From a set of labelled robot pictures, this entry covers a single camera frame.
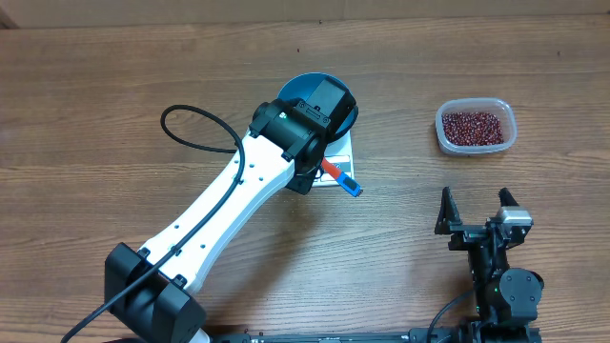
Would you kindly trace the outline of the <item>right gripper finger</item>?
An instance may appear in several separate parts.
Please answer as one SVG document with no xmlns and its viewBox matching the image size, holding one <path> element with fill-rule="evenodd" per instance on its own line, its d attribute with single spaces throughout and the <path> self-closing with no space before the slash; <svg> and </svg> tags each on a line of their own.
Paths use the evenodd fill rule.
<svg viewBox="0 0 610 343">
<path fill-rule="evenodd" d="M 461 225 L 462 221 L 451 189 L 449 187 L 444 187 L 442 190 L 437 223 L 435 225 L 435 234 L 451 234 L 453 227 Z"/>
<path fill-rule="evenodd" d="M 498 198 L 502 207 L 518 207 L 519 203 L 507 188 L 502 188 L 498 192 Z"/>
</svg>

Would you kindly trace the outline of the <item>red scoop with blue handle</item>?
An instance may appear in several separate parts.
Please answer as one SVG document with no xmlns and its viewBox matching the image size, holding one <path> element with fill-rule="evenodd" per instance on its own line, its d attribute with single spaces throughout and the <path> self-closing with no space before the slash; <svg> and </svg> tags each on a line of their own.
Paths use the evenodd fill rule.
<svg viewBox="0 0 610 343">
<path fill-rule="evenodd" d="M 360 185 L 344 171 L 342 171 L 335 164 L 329 162 L 324 158 L 321 162 L 321 168 L 328 174 L 330 174 L 335 182 L 342 187 L 348 194 L 353 197 L 359 197 L 362 194 L 362 188 Z"/>
</svg>

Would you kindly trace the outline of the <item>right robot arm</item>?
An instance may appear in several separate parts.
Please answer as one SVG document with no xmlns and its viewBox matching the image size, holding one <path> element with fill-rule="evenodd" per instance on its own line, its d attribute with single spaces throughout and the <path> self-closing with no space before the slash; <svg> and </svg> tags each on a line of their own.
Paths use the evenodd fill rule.
<svg viewBox="0 0 610 343">
<path fill-rule="evenodd" d="M 508 189 L 498 192 L 498 212 L 482 225 L 462 222 L 451 190 L 442 190 L 435 233 L 448 235 L 448 249 L 468 253 L 473 289 L 445 305 L 431 321 L 428 342 L 540 342 L 538 329 L 529 324 L 538 318 L 544 281 L 529 270 L 512 268 L 507 252 L 525 240 L 534 225 L 527 209 Z M 453 306 L 473 296 L 477 315 L 454 328 L 439 328 L 440 318 Z"/>
</svg>

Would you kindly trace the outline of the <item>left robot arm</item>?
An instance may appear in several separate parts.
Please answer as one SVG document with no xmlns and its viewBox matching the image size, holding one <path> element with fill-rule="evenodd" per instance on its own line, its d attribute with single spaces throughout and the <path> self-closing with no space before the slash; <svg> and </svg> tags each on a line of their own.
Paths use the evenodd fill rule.
<svg viewBox="0 0 610 343">
<path fill-rule="evenodd" d="M 270 197 L 308 193 L 329 168 L 328 146 L 357 117 L 354 96 L 324 73 L 292 79 L 262 103 L 231 162 L 170 226 L 134 250 L 118 244 L 105 260 L 107 310 L 143 342 L 207 342 L 195 300 L 215 260 Z"/>
</svg>

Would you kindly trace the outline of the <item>white kitchen scale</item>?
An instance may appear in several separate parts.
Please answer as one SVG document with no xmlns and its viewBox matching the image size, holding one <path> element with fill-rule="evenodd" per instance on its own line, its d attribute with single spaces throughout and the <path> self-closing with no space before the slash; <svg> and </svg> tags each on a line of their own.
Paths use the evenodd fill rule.
<svg viewBox="0 0 610 343">
<path fill-rule="evenodd" d="M 325 158 L 346 175 L 355 177 L 354 156 L 351 133 L 348 131 L 337 141 L 328 145 Z M 337 182 L 327 172 L 318 171 L 313 183 L 314 188 L 336 187 Z"/>
</svg>

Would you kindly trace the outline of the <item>blue metal bowl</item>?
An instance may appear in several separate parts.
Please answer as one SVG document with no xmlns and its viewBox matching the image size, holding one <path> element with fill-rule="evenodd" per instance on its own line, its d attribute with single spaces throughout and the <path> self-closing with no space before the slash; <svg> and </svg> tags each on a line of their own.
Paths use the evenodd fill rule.
<svg viewBox="0 0 610 343">
<path fill-rule="evenodd" d="M 303 101 L 330 120 L 333 143 L 341 139 L 354 125 L 358 115 L 356 99 L 338 78 L 323 72 L 300 74 L 288 81 L 279 91 L 279 99 L 286 102 Z"/>
</svg>

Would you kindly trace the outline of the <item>red beans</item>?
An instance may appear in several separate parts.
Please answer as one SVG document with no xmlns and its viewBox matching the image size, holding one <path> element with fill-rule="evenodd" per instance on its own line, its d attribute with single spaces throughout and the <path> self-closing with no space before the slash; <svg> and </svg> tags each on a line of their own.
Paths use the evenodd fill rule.
<svg viewBox="0 0 610 343">
<path fill-rule="evenodd" d="M 491 146 L 504 142 L 499 119 L 490 112 L 448 112 L 441 115 L 446 139 L 456 146 Z"/>
</svg>

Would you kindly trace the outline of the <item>clear plastic container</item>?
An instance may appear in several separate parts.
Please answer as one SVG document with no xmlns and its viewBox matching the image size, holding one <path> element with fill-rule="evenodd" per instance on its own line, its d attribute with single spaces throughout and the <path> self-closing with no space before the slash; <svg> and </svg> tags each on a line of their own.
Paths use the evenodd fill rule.
<svg viewBox="0 0 610 343">
<path fill-rule="evenodd" d="M 505 151 L 518 137 L 512 108 L 491 97 L 446 102 L 437 110 L 435 126 L 440 150 L 450 155 Z"/>
</svg>

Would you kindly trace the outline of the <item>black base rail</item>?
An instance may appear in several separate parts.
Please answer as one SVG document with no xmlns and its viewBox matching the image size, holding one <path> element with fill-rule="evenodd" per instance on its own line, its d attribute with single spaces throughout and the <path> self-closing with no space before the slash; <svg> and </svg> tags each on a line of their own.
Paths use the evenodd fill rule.
<svg viewBox="0 0 610 343">
<path fill-rule="evenodd" d="M 539 329 L 528 331 L 481 329 L 477 334 L 459 328 L 440 327 L 428 337 L 426 328 L 413 328 L 399 333 L 316 333 L 251 335 L 247 333 L 210 335 L 212 343 L 541 343 Z"/>
</svg>

